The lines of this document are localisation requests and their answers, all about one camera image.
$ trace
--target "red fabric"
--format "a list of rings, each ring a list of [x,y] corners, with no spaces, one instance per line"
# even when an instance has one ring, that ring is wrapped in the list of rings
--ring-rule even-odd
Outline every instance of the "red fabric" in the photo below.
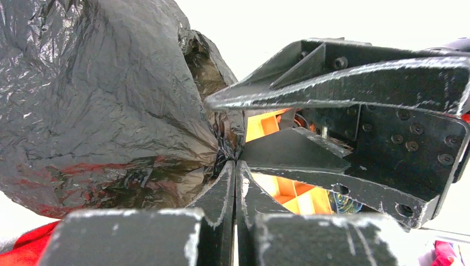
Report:
[[[462,115],[462,120],[470,124],[470,115],[468,114]]]
[[[453,247],[442,241],[436,241],[436,260],[431,266],[451,266],[458,259]]]
[[[15,242],[13,250],[0,254],[1,266],[35,266],[42,251],[49,242],[49,237],[54,231],[57,222],[46,224],[31,232],[22,235]]]

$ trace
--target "crumpled plastic bag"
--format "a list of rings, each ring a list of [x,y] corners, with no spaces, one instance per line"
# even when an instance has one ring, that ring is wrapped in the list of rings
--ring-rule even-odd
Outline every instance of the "crumpled plastic bag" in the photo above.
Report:
[[[0,190],[37,214],[184,207],[244,145],[236,82],[172,0],[0,0]]]

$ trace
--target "bolt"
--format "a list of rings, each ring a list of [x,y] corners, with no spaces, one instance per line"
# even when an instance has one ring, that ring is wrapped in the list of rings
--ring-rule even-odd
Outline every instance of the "bolt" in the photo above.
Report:
[[[362,125],[362,129],[363,129],[365,132],[370,132],[370,131],[372,131],[372,125],[371,125],[371,124],[363,124],[363,125]]]
[[[402,144],[403,143],[403,137],[401,135],[393,135],[392,136],[392,142],[394,144]]]
[[[457,136],[454,136],[454,135],[450,135],[450,136],[447,136],[446,137],[446,144],[447,146],[451,147],[451,148],[456,148],[458,146],[460,146],[460,139],[459,137]]]
[[[408,120],[410,119],[410,112],[408,112],[408,110],[405,110],[405,109],[400,109],[397,113],[397,116],[401,120]]]
[[[408,151],[417,151],[420,148],[420,146],[418,145],[418,143],[416,143],[416,141],[408,141],[405,144],[405,146]]]
[[[416,135],[423,135],[423,133],[425,132],[425,128],[420,124],[413,124],[410,126],[410,131],[411,133]]]
[[[357,110],[353,107],[351,108],[348,108],[348,110],[346,111],[346,113],[349,115],[349,116],[355,116],[357,115]]]
[[[301,61],[302,59],[304,59],[307,55],[309,54],[309,52],[307,51],[303,51],[299,54],[298,58],[299,58],[299,61]]]
[[[342,70],[348,67],[348,59],[346,57],[338,57],[333,61],[333,68],[335,70]]]
[[[449,154],[439,154],[439,156],[437,156],[437,159],[443,165],[452,165],[454,163],[454,157]]]

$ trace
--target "wire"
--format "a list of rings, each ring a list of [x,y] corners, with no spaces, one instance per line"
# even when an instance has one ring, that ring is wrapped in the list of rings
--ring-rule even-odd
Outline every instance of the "wire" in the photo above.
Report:
[[[359,203],[351,198],[345,197],[339,193],[333,194],[336,203],[337,213],[358,213],[362,209],[362,203]]]
[[[303,122],[305,123],[305,125],[302,125],[302,123],[300,123],[298,121],[298,119],[301,119],[303,120]],[[294,121],[297,125],[299,125],[300,127],[304,127],[306,129],[310,129],[310,123],[307,122],[307,119],[305,119],[305,117],[301,116],[299,113],[295,113],[295,118],[294,118]]]

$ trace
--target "pink object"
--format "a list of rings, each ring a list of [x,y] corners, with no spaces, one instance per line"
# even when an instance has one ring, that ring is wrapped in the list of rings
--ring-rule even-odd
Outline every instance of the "pink object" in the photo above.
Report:
[[[450,243],[436,241],[435,247],[436,259],[431,266],[451,266],[454,262],[459,262],[459,258]]]

